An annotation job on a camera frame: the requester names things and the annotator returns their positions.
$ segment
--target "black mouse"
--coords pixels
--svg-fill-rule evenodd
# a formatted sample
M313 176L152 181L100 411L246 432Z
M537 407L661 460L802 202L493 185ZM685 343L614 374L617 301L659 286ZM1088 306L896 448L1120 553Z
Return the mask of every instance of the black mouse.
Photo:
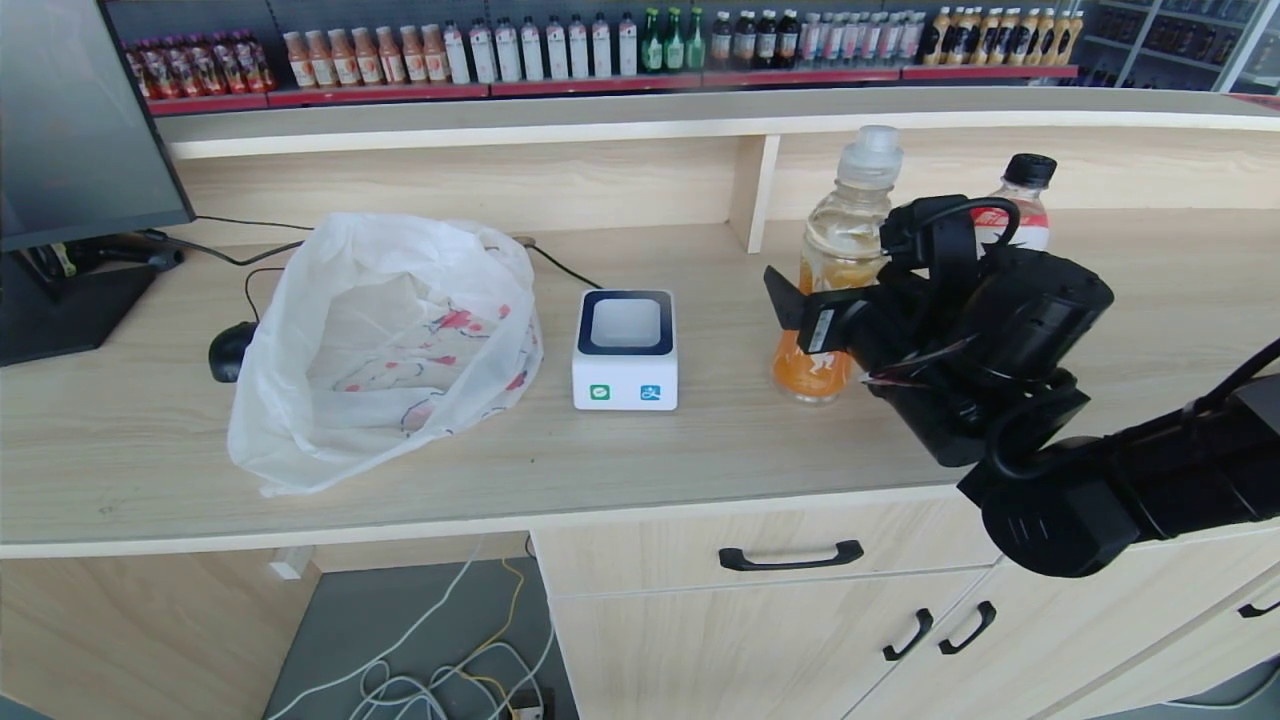
M243 322L218 333L209 343L209 372L220 383L233 383L239 378L239 366L244 361L244 350L253 342L257 323Z

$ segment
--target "monitor stand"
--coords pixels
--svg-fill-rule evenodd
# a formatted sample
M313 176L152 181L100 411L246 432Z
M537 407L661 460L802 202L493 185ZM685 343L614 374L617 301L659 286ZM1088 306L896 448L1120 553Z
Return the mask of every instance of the monitor stand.
M51 281L0 252L0 368L101 347L155 277L141 265Z

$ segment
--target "drawer handle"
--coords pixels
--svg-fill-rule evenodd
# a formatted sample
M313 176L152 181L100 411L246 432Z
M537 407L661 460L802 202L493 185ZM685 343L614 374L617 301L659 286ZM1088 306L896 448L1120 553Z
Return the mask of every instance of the drawer handle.
M1266 615L1267 612L1271 612L1276 607L1280 607L1280 600L1272 602L1271 607L1258 607L1258 606L1256 606L1256 605L1253 605L1251 602L1251 603L1245 605L1244 607L1236 610L1236 612L1239 612L1240 618L1244 618L1244 619L1248 619L1248 618L1262 618L1263 615Z
M986 632L987 628L989 628L991 624L996 621L996 606L984 600L978 603L978 615L982 616L982 623L978 623L978 629L974 630L973 634L970 634L968 638L965 638L963 643L951 644L951 638L947 638L938 643L938 647L942 650L942 655L955 655L961 650L969 647L969 643L978 639L978 635Z
M927 607L922 607L915 611L915 621L919 623L920 626L915 630L915 637L911 638L911 642L906 643L906 647L904 647L901 652L893 650L893 646L891 644L884 646L884 648L881 650L881 652L884 653L884 660L888 660L890 662L902 660L906 657L906 653L911 652L911 648L923 641L924 635L929 634L929 630L933 629L933 614L929 612L929 609Z
M721 548L721 568L750 573L753 570L806 570L810 568L835 568L836 565L849 565L863 556L863 543L858 541L840 541L836 543L836 556L827 560L804 560L800 562L751 562L741 547Z

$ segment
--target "white plastic bag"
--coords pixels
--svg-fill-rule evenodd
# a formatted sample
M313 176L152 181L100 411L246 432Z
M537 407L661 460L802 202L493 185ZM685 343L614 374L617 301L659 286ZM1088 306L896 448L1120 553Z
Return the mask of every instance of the white plastic bag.
M495 229L329 215L244 354L232 461L310 493L511 407L543 359L532 283Z

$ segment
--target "bottle cap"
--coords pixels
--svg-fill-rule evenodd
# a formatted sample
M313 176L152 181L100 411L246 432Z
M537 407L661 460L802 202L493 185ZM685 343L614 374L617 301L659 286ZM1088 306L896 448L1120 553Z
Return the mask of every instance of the bottle cap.
M872 188L888 188L902 169L902 149L897 146L897 128L863 126L858 138L840 152L836 178L840 182Z
M1057 160L1052 158L1033 152L1019 152L1010 158L1002 179L1007 183L1020 184L1032 190L1044 190L1048 187L1048 181L1053 178L1053 170L1056 169Z

